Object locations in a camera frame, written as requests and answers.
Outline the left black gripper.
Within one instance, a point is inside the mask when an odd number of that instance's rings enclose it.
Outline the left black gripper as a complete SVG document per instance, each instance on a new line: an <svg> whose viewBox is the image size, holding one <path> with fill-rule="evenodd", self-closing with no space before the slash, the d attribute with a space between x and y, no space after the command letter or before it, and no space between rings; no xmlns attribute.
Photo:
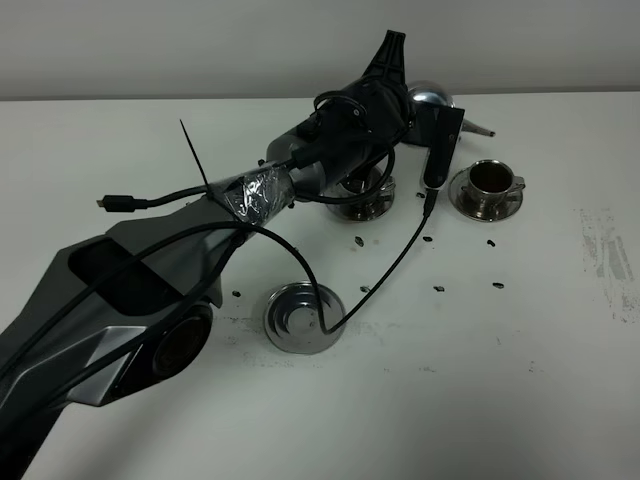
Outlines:
<svg viewBox="0 0 640 480"><path fill-rule="evenodd" d="M406 34L388 30L363 78L342 92L365 108L364 123L376 137L398 144L408 132L411 107L405 77Z"/></svg>

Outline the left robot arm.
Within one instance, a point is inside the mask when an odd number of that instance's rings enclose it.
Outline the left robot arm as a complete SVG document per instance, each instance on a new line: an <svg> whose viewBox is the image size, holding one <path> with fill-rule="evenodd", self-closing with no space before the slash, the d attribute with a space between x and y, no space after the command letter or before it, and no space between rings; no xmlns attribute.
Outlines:
<svg viewBox="0 0 640 480"><path fill-rule="evenodd" d="M408 131L405 35L388 31L361 77L316 97L265 163L166 196L177 211L129 219L60 250L1 335L1 436L48 431L70 403L101 406L180 373L222 302L220 277L252 235L297 201L380 162Z"/></svg>

